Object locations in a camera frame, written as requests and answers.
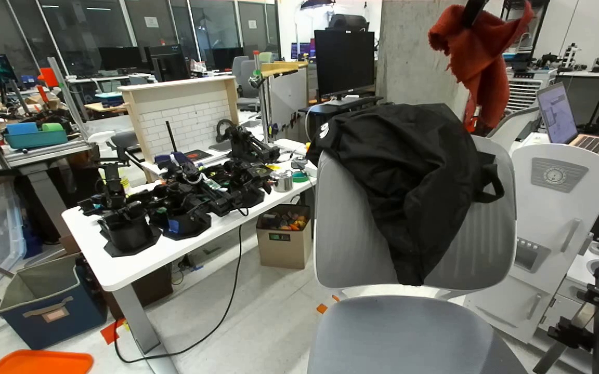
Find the black clothing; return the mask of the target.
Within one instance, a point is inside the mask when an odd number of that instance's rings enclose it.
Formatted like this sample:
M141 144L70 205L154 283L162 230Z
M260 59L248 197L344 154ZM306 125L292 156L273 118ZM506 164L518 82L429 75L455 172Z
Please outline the black clothing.
M480 151L447 104L376 104L332 117L316 139L364 190L394 274L421 285L468 211L506 195L495 156Z

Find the red towel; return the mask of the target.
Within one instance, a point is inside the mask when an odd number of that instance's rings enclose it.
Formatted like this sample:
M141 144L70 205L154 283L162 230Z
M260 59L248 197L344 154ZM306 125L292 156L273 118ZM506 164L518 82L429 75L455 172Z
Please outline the red towel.
M463 111L463 127L468 134L489 134L504 118L509 88L504 53L515 44L527 30L535 11L527 0L521 0L521 14L512 22L479 11L473 23L483 27L483 57L480 75L475 80L461 80L468 89Z

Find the grey office chair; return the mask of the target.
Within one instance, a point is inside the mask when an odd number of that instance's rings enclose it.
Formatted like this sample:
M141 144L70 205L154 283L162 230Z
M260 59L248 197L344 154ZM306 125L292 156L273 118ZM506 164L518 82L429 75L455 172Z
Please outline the grey office chair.
M473 294L499 285L515 256L515 184L509 154L485 139L504 195L473 203L447 251L421 277L397 274L364 190L331 156L318 160L316 280L329 290L369 285ZM316 328L307 374L525 374L490 325L437 297L361 296L336 301Z

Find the white chair back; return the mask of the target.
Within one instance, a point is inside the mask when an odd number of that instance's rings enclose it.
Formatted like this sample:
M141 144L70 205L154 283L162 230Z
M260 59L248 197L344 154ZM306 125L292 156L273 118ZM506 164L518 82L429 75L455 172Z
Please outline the white chair back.
M515 257L508 277L466 297L496 331L530 344L599 217L599 154L565 144L512 149Z

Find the cardboard box under table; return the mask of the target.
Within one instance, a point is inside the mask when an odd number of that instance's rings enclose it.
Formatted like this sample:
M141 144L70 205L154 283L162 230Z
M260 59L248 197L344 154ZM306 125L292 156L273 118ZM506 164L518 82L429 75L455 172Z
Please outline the cardboard box under table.
M302 205L278 205L256 223L260 265L302 271L311 247L311 217Z

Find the white pegboard panel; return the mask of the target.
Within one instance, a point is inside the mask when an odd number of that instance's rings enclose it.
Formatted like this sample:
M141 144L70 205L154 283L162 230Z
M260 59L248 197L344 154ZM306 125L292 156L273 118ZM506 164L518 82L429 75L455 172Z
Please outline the white pegboard panel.
M124 86L124 106L144 154L144 174L154 182L154 158L172 149L208 149L216 144L216 125L239 123L232 77L199 77L162 83Z

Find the black computer monitor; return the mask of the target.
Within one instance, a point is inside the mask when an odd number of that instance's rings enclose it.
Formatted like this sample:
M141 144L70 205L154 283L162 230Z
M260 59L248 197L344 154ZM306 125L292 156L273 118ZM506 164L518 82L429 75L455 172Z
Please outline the black computer monitor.
M372 32L316 32L318 94L336 94L374 83Z

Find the black robot parts pile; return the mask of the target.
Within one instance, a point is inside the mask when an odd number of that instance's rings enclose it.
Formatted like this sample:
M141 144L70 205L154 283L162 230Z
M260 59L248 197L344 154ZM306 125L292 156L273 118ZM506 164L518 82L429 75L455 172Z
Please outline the black robot parts pile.
M159 238L190 239L211 226L211 219L239 212L246 217L273 190L270 164L280 149L248 129L221 121L216 139L231 151L223 164L199 169L186 154L172 149L154 158L159 184L126 195L119 182L119 162L104 160L106 187L85 197L78 208L95 217L104 249L111 256L134 256Z

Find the open laptop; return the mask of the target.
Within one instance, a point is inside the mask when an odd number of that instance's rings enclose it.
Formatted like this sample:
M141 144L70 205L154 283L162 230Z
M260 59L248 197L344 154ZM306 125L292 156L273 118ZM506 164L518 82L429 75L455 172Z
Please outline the open laptop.
M540 89L536 104L551 144L576 145L599 154L599 135L578 129L568 91L562 83Z

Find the blue storage bin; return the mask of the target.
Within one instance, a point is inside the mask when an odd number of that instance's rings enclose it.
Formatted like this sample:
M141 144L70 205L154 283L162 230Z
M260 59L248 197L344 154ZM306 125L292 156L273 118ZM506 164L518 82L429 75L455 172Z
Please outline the blue storage bin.
M31 350L72 340L106 321L104 306L82 280L78 257L25 266L0 300L0 316Z

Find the blue green box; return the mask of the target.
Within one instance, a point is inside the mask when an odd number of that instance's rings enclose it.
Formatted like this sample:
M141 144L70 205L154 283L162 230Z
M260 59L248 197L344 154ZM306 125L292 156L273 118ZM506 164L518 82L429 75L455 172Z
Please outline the blue green box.
M4 129L4 137L14 149L36 149L69 141L60 123L12 123Z

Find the orange bin lid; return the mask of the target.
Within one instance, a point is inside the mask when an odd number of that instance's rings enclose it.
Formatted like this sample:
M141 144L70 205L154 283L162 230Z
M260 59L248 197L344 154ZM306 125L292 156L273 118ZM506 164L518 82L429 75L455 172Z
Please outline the orange bin lid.
M90 374L90 354L18 350L0 360L0 374Z

